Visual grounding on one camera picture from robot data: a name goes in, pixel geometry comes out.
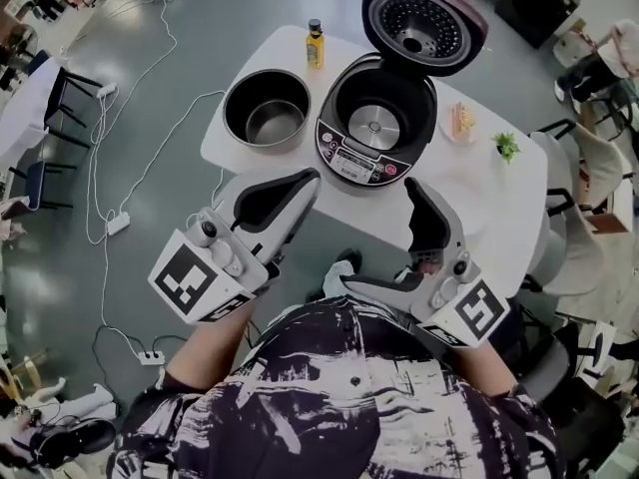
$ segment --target patterned shirt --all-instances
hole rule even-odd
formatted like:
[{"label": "patterned shirt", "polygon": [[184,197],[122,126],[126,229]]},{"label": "patterned shirt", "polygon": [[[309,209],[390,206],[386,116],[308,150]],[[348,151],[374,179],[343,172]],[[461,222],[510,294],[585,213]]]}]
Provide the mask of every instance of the patterned shirt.
[{"label": "patterned shirt", "polygon": [[134,402],[112,478],[563,477],[521,387],[488,397],[387,309],[350,295],[289,311],[208,392],[168,374]]}]

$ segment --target yellow bottle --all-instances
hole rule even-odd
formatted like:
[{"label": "yellow bottle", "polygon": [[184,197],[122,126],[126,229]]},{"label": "yellow bottle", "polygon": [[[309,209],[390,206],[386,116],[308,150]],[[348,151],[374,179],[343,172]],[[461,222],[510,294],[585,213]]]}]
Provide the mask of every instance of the yellow bottle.
[{"label": "yellow bottle", "polygon": [[323,66],[323,34],[320,20],[309,21],[307,35],[307,59],[309,67],[319,69]]}]

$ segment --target green plant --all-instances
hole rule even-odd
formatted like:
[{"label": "green plant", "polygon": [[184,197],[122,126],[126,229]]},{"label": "green plant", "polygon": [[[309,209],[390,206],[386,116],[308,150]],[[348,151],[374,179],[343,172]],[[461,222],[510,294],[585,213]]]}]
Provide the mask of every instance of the green plant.
[{"label": "green plant", "polygon": [[498,133],[492,140],[497,145],[497,151],[507,163],[510,163],[515,154],[520,153],[521,150],[515,142],[514,133]]}]

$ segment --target white round table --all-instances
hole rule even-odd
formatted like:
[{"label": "white round table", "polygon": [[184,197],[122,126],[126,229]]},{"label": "white round table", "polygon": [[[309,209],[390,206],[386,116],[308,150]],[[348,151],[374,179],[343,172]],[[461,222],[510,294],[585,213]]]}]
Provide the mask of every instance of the white round table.
[{"label": "white round table", "polygon": [[0,116],[0,164],[15,166],[47,135],[44,116],[60,65],[50,58],[18,88]]},{"label": "white round table", "polygon": [[[314,167],[322,186],[314,209],[363,233],[403,249],[412,242],[408,222],[412,203],[402,182],[383,189],[350,189],[323,166],[315,146],[315,127],[323,100],[334,80],[355,59],[368,51],[348,41],[325,36],[323,68],[307,65],[307,30],[285,26],[276,30],[240,70],[234,84],[263,69],[283,69],[305,81],[311,110],[302,143],[283,154],[266,155],[233,139],[224,125],[220,103],[202,141],[202,157],[233,173],[282,166]],[[533,257],[545,212],[546,168],[544,151],[526,135],[460,92],[433,80],[438,105],[457,102],[471,106],[476,117],[477,140],[468,147],[453,144],[435,127],[432,141],[408,173],[438,190],[457,211],[466,244],[485,281],[498,294],[514,296]],[[521,150],[508,165],[490,139],[513,132]]]}]

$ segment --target rice cooker display screen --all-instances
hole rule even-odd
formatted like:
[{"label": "rice cooker display screen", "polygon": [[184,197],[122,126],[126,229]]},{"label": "rice cooker display screen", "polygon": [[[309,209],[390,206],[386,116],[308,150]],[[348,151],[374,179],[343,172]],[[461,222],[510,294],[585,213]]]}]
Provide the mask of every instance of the rice cooker display screen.
[{"label": "rice cooker display screen", "polygon": [[359,183],[368,183],[374,171],[374,165],[371,162],[367,162],[344,149],[337,150],[330,161],[330,166],[336,172]]}]

